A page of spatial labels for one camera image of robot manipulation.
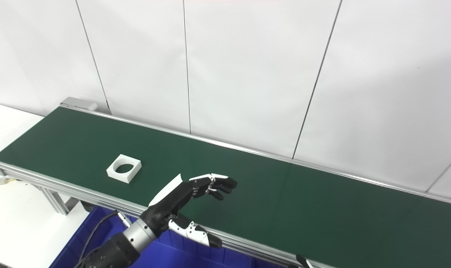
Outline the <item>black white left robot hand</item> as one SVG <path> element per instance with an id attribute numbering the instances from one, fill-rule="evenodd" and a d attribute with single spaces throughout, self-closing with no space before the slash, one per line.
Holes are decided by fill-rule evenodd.
<path id="1" fill-rule="evenodd" d="M 145 229 L 151 231 L 156 238 L 171 229 L 202 245 L 221 248 L 222 240 L 219 237 L 208 233 L 179 211 L 190 200 L 205 195 L 211 195 L 221 201 L 224 199 L 223 193 L 232 193 L 237 185 L 237 181 L 227 175 L 209 173 L 184 181 L 178 174 L 149 202 L 140 219 L 144 222 Z"/>

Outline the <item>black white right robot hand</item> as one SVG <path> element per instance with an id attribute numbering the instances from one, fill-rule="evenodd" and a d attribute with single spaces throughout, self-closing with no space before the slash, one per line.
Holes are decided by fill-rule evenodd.
<path id="1" fill-rule="evenodd" d="M 296 260 L 303 268 L 314 268 L 310 261 L 300 254 L 296 254 Z"/>

